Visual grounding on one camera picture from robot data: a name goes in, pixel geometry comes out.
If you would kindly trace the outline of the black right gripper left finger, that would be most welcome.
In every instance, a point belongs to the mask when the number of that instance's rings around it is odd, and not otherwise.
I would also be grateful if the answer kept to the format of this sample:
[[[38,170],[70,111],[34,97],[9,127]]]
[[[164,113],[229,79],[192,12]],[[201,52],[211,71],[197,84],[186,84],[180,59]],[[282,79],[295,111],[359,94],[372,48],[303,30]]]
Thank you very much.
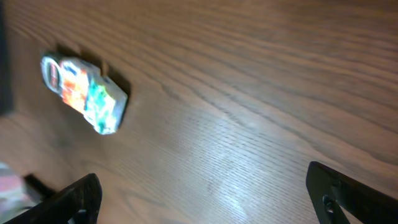
[[[102,188],[96,174],[88,174],[56,192],[34,175],[24,177],[28,193],[41,202],[25,207],[6,224],[96,224],[102,201]]]

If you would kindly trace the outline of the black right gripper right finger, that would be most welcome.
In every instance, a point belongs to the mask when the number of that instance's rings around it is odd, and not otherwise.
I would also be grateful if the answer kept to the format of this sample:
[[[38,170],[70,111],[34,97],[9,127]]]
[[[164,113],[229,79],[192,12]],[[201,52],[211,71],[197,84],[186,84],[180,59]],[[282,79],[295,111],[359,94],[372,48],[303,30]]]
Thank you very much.
[[[397,199],[364,185],[322,163],[309,163],[306,187],[320,223],[397,223]]]

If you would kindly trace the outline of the teal Kleenex tissue pack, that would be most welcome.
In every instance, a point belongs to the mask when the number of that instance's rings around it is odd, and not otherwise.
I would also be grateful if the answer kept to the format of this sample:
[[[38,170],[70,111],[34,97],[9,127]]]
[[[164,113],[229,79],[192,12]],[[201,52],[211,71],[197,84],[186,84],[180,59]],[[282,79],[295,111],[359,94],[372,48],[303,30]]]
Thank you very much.
[[[121,124],[128,95],[109,77],[91,77],[84,118],[101,135],[114,134]]]

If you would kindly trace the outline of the orange Kleenex tissue pack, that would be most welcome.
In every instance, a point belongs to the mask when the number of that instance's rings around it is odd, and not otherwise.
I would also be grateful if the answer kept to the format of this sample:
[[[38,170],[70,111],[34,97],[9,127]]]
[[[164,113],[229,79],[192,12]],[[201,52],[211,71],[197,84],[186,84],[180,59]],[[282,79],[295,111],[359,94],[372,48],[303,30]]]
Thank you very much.
[[[62,100],[83,114],[91,78],[93,75],[100,75],[100,69],[92,63],[73,57],[62,59],[59,66],[62,75]]]

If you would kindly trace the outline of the green Zam-Buk box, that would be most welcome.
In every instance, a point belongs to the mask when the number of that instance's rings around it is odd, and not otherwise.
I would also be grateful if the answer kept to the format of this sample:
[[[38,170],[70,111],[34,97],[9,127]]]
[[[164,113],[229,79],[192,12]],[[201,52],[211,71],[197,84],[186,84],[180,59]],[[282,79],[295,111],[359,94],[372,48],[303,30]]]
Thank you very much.
[[[62,56],[58,53],[46,52],[42,55],[40,61],[40,69],[45,86],[58,95],[62,92],[61,59]]]

